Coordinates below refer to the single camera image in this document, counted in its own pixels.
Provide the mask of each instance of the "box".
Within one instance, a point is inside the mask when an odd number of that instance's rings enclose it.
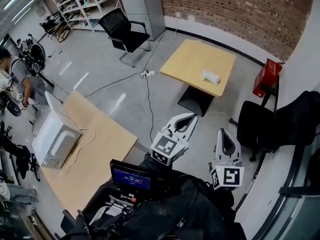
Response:
[[[267,59],[265,65],[254,80],[253,93],[259,97],[263,97],[266,91],[260,89],[260,84],[272,86],[278,80],[278,73],[282,70],[282,64]]]
[[[214,190],[232,191],[242,186],[245,168],[216,165],[211,171]]]

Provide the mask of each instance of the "screen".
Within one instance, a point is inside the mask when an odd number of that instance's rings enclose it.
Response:
[[[113,169],[113,181],[118,184],[149,190],[151,179],[134,173]]]

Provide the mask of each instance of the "man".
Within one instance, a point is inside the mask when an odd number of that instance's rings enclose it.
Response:
[[[0,49],[0,69],[6,71],[12,79],[12,84],[16,90],[23,94],[23,105],[29,104],[28,98],[38,104],[46,104],[45,82],[40,76],[31,76],[27,65],[22,59],[11,56],[7,49]]]

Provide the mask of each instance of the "power strip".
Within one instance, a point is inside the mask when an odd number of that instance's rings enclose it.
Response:
[[[146,70],[144,70],[144,71],[142,71],[141,72],[141,78],[144,78],[145,76],[146,77],[150,77],[150,76],[154,76],[155,75],[155,71],[146,71]]]

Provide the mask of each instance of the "white shelving unit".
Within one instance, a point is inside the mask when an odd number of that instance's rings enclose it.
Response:
[[[104,29],[99,24],[93,27],[90,20],[98,20],[108,12],[118,7],[121,8],[119,0],[92,0],[89,4],[84,4],[82,0],[63,0],[61,2],[59,2],[59,0],[53,0],[53,2],[71,29],[91,30],[93,32],[103,31]],[[74,14],[76,11],[79,11],[78,14],[71,17],[71,13]]]

